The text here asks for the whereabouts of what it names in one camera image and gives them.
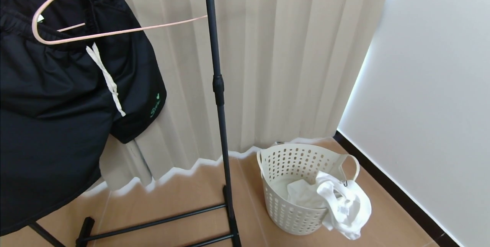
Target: shorts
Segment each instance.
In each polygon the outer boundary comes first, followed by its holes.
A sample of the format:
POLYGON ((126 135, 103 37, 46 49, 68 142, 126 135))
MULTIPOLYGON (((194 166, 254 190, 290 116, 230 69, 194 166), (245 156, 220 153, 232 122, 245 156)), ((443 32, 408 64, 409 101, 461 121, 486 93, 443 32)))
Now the shorts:
MULTIPOLYGON (((100 178, 98 160, 109 134, 131 141, 158 116, 167 96, 144 32, 44 45, 30 25, 44 1, 0 4, 1 236, 86 191, 100 178), (86 51, 94 43, 125 116, 86 51)), ((140 27, 124 0, 56 0, 42 16, 38 30, 48 41, 140 27)))

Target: vertical pole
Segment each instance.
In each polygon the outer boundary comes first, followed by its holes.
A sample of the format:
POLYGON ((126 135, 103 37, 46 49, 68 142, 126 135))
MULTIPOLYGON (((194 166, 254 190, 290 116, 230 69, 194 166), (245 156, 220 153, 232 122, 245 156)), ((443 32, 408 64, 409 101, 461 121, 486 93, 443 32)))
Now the vertical pole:
POLYGON ((233 211, 233 200, 231 198, 230 163, 228 159, 228 142, 226 139, 226 124, 224 118, 224 83, 219 66, 219 49, 217 42, 216 10, 214 0, 206 0, 208 12, 209 37, 211 40, 211 56, 213 59, 213 91, 215 92, 217 117, 219 121, 219 135, 221 137, 221 148, 223 153, 224 179, 226 181, 225 191, 228 200, 228 212, 231 219, 235 218, 233 211))
POLYGON ((29 224, 31 229, 33 229, 36 233, 38 233, 42 238, 44 238, 47 242, 51 243, 54 247, 66 247, 61 242, 59 242, 54 236, 48 233, 47 230, 44 230, 37 222, 29 224))

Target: perforated basket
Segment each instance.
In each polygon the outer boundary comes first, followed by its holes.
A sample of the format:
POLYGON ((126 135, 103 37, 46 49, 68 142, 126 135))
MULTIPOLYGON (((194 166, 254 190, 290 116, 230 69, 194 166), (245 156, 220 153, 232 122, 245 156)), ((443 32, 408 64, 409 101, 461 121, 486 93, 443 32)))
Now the perforated basket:
POLYGON ((287 201, 287 185, 300 179, 315 184, 318 171, 346 180, 342 163, 351 156, 359 174, 359 162, 352 155, 341 155, 310 144, 280 144, 257 153, 262 172, 267 212, 274 223, 293 235, 308 235, 322 226, 327 209, 309 209, 287 201))

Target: green embroidered logo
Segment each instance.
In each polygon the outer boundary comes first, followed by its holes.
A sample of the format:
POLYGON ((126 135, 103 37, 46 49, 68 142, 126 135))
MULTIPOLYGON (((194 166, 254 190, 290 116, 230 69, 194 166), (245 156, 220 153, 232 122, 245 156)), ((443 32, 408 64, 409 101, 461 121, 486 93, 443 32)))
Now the green embroidered logo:
POLYGON ((156 104, 155 104, 155 106, 154 106, 154 107, 153 107, 153 109, 152 109, 152 114, 150 115, 150 118, 153 118, 153 116, 155 115, 155 113, 156 113, 156 109, 158 108, 158 105, 159 105, 159 104, 160 104, 160 93, 158 93, 158 94, 156 95, 156 104))

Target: black baseboard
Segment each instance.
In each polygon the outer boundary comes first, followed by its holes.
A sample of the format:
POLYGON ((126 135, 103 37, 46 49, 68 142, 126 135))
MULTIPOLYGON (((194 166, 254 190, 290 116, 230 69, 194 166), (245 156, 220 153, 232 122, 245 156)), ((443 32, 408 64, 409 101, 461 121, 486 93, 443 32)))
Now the black baseboard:
POLYGON ((366 155, 362 154, 340 132, 337 131, 335 133, 334 139, 345 151, 357 158, 362 167, 410 214, 440 247, 460 247, 406 193, 366 158, 366 155))

